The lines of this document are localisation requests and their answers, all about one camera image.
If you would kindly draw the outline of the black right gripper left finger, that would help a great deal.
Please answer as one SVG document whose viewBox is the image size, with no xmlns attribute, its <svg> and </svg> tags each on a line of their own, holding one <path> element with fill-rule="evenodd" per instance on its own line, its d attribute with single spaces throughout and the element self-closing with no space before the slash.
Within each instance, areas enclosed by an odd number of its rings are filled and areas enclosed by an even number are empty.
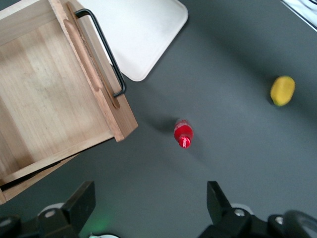
<svg viewBox="0 0 317 238">
<path fill-rule="evenodd" d="M 23 223 L 20 216 L 0 218 L 2 238 L 77 238 L 96 206 L 95 183 L 85 181 L 61 206 Z"/>
</svg>

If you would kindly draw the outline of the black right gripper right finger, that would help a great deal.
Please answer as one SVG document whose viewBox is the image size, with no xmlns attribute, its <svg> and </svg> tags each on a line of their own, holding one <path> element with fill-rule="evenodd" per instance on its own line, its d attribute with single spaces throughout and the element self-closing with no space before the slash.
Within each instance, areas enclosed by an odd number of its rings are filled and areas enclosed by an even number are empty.
<svg viewBox="0 0 317 238">
<path fill-rule="evenodd" d="M 283 217 L 271 215 L 263 221 L 246 206 L 232 206 L 216 181 L 207 183 L 207 208 L 212 224 L 201 238 L 283 238 Z"/>
</svg>

